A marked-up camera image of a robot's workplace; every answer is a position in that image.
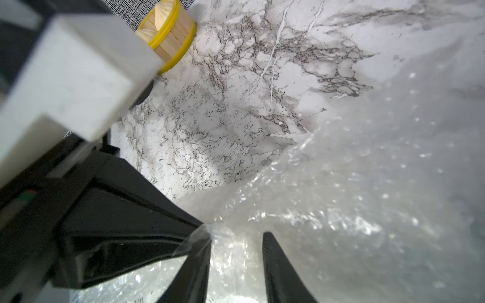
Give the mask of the clear tape strip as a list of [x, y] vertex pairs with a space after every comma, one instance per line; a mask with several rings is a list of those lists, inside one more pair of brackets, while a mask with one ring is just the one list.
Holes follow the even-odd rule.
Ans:
[[173, 257], [189, 255], [196, 249], [196, 243], [202, 241], [203, 247], [210, 242], [211, 254], [220, 255], [224, 253], [231, 242], [232, 232], [227, 227], [219, 223], [203, 224], [196, 228], [188, 237], [182, 240], [175, 251], [172, 253]]

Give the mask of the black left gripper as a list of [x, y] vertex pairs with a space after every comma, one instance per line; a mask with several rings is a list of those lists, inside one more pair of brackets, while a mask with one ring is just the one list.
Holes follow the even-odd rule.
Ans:
[[201, 225], [114, 156], [109, 135], [70, 135], [1, 188], [1, 301], [34, 302], [48, 281], [88, 289], [186, 255]]

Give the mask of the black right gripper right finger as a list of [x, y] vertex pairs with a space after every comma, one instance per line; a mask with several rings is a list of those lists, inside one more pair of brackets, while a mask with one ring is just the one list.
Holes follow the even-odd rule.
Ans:
[[267, 302], [317, 302], [271, 232], [263, 233], [262, 253]]

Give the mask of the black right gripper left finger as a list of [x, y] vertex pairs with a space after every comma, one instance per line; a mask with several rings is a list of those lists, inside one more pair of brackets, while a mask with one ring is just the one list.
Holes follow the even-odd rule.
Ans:
[[195, 241], [188, 257], [158, 303], [205, 303], [210, 273], [212, 239]]

